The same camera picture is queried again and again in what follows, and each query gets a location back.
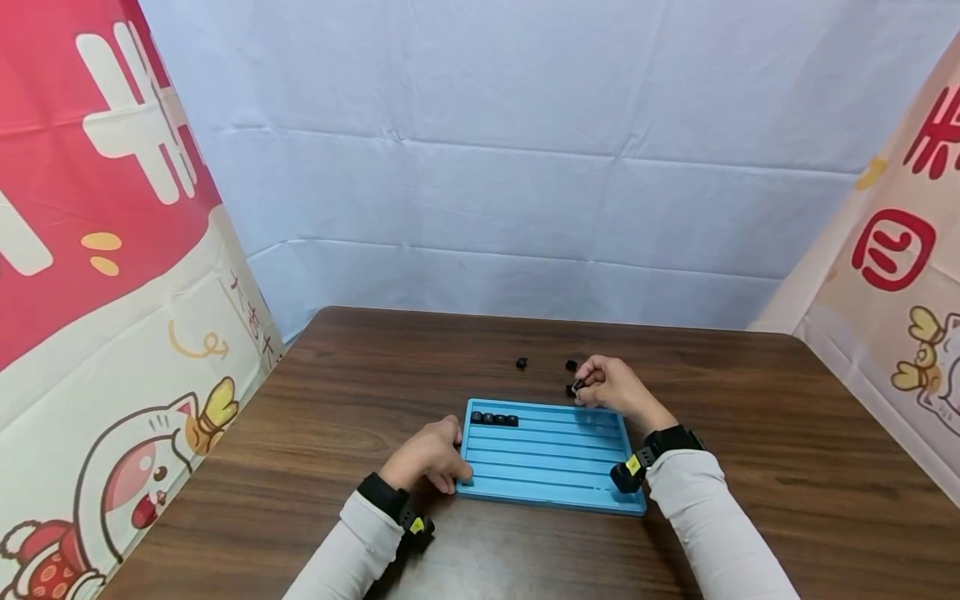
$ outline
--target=white sleeve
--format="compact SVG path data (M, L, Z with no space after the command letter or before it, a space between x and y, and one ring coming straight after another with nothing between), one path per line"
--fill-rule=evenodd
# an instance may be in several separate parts
M283 600L361 600L396 558L402 537L393 519L354 492Z
M647 474L707 600L799 600L777 558L727 490L716 458L665 452Z

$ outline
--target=red and white banner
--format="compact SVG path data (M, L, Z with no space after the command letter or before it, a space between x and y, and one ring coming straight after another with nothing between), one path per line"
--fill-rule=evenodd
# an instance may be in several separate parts
M804 340L960 505L960 36L754 330Z
M0 12L0 600L83 599L284 347L136 3Z

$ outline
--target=blue game board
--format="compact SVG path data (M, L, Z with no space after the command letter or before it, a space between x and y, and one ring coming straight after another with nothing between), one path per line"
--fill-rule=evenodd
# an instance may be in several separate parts
M517 427L470 423L470 413L516 415ZM643 493L621 493L610 469L632 454L623 418L596 408L471 398L460 448L467 498L643 515Z

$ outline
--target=black watch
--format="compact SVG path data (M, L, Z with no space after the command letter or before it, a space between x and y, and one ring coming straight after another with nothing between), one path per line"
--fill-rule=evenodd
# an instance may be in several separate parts
M414 512L410 507L408 491L394 490L377 473L368 475L357 487L357 491L400 526L403 538L408 540L414 549L420 552L426 549L437 526L429 517Z
M643 448L623 463L610 469L610 478L623 493L636 493L643 483L647 469L669 450L706 450L697 434L683 425L655 431L643 441Z

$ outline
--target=white backdrop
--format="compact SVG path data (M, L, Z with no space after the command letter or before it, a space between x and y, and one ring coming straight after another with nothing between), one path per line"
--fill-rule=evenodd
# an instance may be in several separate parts
M908 0L141 0L285 338L745 327L960 27Z

